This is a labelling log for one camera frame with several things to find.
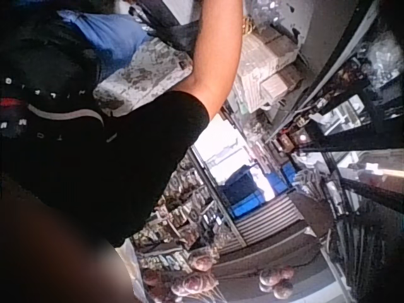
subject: black t-shirt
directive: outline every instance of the black t-shirt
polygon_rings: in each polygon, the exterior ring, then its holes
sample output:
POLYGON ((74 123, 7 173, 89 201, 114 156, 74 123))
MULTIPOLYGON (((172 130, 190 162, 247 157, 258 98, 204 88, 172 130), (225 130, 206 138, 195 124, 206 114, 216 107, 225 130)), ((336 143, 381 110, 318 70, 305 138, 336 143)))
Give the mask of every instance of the black t-shirt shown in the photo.
POLYGON ((117 247, 143 227, 208 122, 197 98, 167 92, 116 118, 116 136, 109 143, 47 140, 46 133, 44 139, 3 138, 2 166, 86 234, 117 247))
POLYGON ((92 97, 98 59, 80 29, 54 10, 20 17, 0 44, 1 170, 120 246, 143 227, 208 113, 192 95, 167 92, 124 117, 103 116, 92 97))

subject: blurred object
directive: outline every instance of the blurred object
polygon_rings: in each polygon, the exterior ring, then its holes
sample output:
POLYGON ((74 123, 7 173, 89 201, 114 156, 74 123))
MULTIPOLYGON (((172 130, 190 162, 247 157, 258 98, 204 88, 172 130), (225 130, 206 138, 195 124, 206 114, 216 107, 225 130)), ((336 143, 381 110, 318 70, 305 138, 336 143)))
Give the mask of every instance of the blurred object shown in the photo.
POLYGON ((272 286, 262 284, 261 282, 259 283, 259 289, 262 292, 272 292, 272 286))
POLYGON ((355 57, 344 63, 338 72, 332 76, 316 95, 318 107, 320 108, 326 105, 333 97, 343 93, 355 83, 364 80, 366 75, 362 68, 363 65, 361 65, 360 61, 355 57))
POLYGON ((184 290, 191 295, 209 292, 219 284, 210 273, 192 273, 182 280, 184 290))
POLYGON ((273 295, 280 300, 286 300, 293 294, 293 285, 287 279, 283 279, 273 287, 273 295))
POLYGON ((322 176, 316 169, 304 169, 296 174, 292 185, 299 193, 319 201, 324 199, 323 188, 321 186, 322 176))
POLYGON ((157 286, 161 283, 161 273, 155 270, 145 270, 143 272, 143 281, 146 285, 157 286))
POLYGON ((192 252, 188 258, 189 265, 194 268, 195 270, 199 271, 209 271, 215 260, 207 255, 207 254, 200 254, 199 252, 192 252))
POLYGON ((371 45, 363 45, 363 49, 366 47, 371 68, 366 66, 362 70, 374 88, 382 87, 404 71, 403 51, 392 32, 383 33, 371 45))
POLYGON ((279 0, 246 0, 246 8, 262 32, 280 20, 279 0))
POLYGON ((155 303, 163 303, 170 290, 167 287, 157 286, 149 290, 150 297, 155 303))
POLYGON ((262 97, 267 103, 273 105, 294 90, 302 80, 298 70, 290 64, 261 83, 262 97))
POLYGON ((290 280, 295 275, 295 270, 291 266, 286 266, 280 270, 282 279, 290 280))
POLYGON ((266 286, 274 286, 282 279, 280 270, 266 269, 259 274, 259 281, 266 286))
POLYGON ((184 288, 181 279, 177 279, 171 286, 171 291, 179 296, 179 297, 186 297, 190 293, 184 288))
POLYGON ((149 27, 148 34, 178 51, 193 52, 199 32, 199 20, 178 25, 169 9, 158 9, 156 1, 137 0, 135 17, 149 27))
POLYGON ((287 134, 281 135, 279 140, 285 153, 290 153, 295 148, 295 145, 287 134))
POLYGON ((242 34, 249 35, 255 29, 254 21, 250 17, 243 18, 242 34))

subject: store shelf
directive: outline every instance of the store shelf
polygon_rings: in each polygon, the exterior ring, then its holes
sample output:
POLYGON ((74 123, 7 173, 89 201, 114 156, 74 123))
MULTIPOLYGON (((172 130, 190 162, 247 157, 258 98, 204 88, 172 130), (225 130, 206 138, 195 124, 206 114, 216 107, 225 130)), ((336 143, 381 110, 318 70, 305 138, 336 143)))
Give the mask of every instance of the store shelf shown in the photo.
MULTIPOLYGON (((307 106, 349 58, 376 19, 379 1, 317 1, 316 4, 318 5, 313 12, 311 29, 305 45, 302 46, 302 55, 316 74, 316 79, 310 88, 298 97, 292 112, 307 106)), ((281 123, 274 125, 270 139, 293 118, 291 113, 286 115, 281 123)))

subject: black metal frame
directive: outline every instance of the black metal frame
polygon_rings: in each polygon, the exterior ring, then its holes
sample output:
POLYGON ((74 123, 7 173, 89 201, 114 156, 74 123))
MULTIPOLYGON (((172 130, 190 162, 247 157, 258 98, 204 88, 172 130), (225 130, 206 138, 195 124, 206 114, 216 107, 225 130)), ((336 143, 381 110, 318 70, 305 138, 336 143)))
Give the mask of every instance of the black metal frame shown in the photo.
POLYGON ((341 178, 340 183, 343 189, 354 192, 355 194, 371 199, 387 208, 404 214, 404 195, 400 193, 345 178, 341 178))
POLYGON ((299 145, 297 150, 314 153, 404 148, 403 118, 383 121, 378 126, 369 123, 330 136, 315 134, 313 138, 315 141, 299 145))

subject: person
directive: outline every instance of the person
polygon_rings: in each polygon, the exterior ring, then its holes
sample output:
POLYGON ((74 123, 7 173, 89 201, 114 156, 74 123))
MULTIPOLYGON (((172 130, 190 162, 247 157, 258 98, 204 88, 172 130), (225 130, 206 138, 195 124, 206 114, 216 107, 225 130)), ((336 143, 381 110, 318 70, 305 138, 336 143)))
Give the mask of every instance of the person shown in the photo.
POLYGON ((242 0, 204 0, 193 72, 120 118, 105 116, 92 90, 114 69, 116 50, 133 46, 121 36, 127 28, 111 30, 107 18, 78 10, 85 1, 34 2, 11 8, 0 35, 2 294, 13 302, 135 302, 97 252, 108 247, 103 239, 119 247, 142 228, 227 98, 242 0))

